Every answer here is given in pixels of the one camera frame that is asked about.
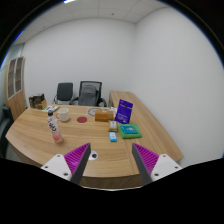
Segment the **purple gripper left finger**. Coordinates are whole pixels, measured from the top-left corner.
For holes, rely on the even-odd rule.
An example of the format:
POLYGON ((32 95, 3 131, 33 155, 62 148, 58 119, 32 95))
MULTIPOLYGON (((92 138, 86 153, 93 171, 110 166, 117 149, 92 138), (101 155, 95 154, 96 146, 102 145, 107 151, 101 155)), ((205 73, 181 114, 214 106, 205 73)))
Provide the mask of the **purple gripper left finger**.
POLYGON ((42 169, 79 185, 90 153, 91 147, 87 143, 66 155, 56 154, 42 166, 42 169))

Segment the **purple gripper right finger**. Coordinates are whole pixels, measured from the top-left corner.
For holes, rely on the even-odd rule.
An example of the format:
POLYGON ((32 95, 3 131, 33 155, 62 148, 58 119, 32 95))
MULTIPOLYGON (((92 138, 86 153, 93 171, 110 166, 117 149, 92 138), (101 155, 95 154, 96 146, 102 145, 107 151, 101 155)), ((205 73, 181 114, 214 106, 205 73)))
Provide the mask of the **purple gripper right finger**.
POLYGON ((182 169, 167 154, 158 155, 136 143, 132 144, 132 154, 143 185, 152 183, 182 169))

